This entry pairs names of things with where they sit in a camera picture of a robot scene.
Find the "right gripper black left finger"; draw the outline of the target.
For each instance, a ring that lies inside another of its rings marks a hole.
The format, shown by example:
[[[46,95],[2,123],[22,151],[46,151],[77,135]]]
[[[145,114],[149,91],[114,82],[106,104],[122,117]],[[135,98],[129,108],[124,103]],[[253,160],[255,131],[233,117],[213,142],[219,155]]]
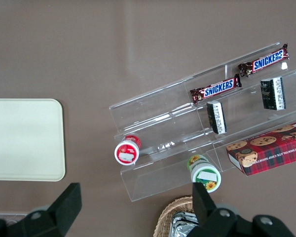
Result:
[[[0,213],[0,237],[64,237],[81,208],[81,185],[71,183],[50,206]]]

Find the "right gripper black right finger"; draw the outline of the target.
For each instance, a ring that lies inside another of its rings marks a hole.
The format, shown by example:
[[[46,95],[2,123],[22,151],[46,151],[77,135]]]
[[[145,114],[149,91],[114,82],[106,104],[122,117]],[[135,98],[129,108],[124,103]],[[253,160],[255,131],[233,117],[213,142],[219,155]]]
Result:
[[[192,205],[198,220],[189,237],[293,237],[278,218],[256,215],[247,221],[228,208],[218,208],[201,183],[192,186]]]

